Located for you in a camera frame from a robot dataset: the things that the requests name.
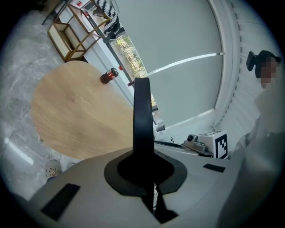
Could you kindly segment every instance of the white box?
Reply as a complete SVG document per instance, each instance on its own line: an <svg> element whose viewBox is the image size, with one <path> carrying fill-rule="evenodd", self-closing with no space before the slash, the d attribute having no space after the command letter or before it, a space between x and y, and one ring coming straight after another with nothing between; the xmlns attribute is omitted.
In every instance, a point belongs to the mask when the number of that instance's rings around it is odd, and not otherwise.
<svg viewBox="0 0 285 228"><path fill-rule="evenodd" d="M227 131L211 131L199 134L197 141L205 144L207 150L213 153L213 158L228 158Z"/></svg>

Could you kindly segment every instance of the round wooden table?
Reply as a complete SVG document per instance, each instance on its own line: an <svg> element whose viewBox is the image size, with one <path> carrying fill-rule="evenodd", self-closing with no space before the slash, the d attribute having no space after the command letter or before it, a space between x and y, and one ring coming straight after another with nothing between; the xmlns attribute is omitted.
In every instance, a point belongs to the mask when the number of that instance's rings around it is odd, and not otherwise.
<svg viewBox="0 0 285 228"><path fill-rule="evenodd" d="M82 61L45 75L34 91L32 117L43 141L59 153L87 159L132 146L133 108L102 73Z"/></svg>

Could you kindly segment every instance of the striped scarf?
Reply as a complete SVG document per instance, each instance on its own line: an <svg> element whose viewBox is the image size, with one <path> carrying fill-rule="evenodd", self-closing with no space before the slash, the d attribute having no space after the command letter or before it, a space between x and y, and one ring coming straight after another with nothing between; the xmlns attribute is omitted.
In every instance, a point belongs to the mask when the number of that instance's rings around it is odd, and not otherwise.
<svg viewBox="0 0 285 228"><path fill-rule="evenodd" d="M115 9L105 0L95 0L95 3L111 19L105 24L104 34L108 35L109 33L113 33L116 35L120 29L120 23L118 14L116 13Z"/></svg>

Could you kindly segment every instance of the gray marble floor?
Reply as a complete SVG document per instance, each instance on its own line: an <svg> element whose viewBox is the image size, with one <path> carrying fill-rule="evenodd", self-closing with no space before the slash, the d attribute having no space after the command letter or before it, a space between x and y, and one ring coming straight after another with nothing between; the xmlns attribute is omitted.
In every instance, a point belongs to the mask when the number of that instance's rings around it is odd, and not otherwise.
<svg viewBox="0 0 285 228"><path fill-rule="evenodd" d="M29 200L46 182L45 163L60 161L65 170L79 160L41 142L33 127L31 101L40 79L63 63L47 30L45 14L30 11L11 31L0 53L0 171L10 191Z"/></svg>

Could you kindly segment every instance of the wooden frame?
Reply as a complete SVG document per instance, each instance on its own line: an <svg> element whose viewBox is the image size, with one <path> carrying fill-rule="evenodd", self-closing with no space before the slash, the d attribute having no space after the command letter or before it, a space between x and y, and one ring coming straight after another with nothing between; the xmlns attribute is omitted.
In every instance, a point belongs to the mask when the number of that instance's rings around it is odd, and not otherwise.
<svg viewBox="0 0 285 228"><path fill-rule="evenodd" d="M62 10L62 12L60 14L58 14L57 18L55 19L55 21L52 23L51 27L48 30L49 37L51 38L55 48L57 49L57 51L59 52L59 54L61 55L62 59L65 62L72 61L72 60L80 60L83 57L83 55L94 44L96 44L97 41L100 40L103 36L100 36L98 39L96 39L94 42L92 42L92 44L88 48L84 47L83 42L86 41L86 39L90 35L92 35L92 33L96 32L101 26L103 26L104 24L106 24L110 20L110 18L104 14L104 17L107 19L104 20L102 23L100 23L96 27L94 27L92 25L93 29L90 32L88 32L88 29L84 25L84 22L78 16L79 14L82 14L82 10L78 9L78 8L75 9L75 7L70 5L70 4L67 4L65 9L66 8L69 8L73 14L71 16L71 18L69 19L69 21L67 23L62 23L62 22L56 21L58 19L59 15L64 11L64 10ZM74 30L72 29L72 27L69 24L69 22L73 18L76 18L76 20L79 22L80 26L86 32L86 35L82 40L80 40L78 38L78 36L76 35L76 33L74 32ZM59 26L58 26L59 24L65 25L65 28L59 29Z"/></svg>

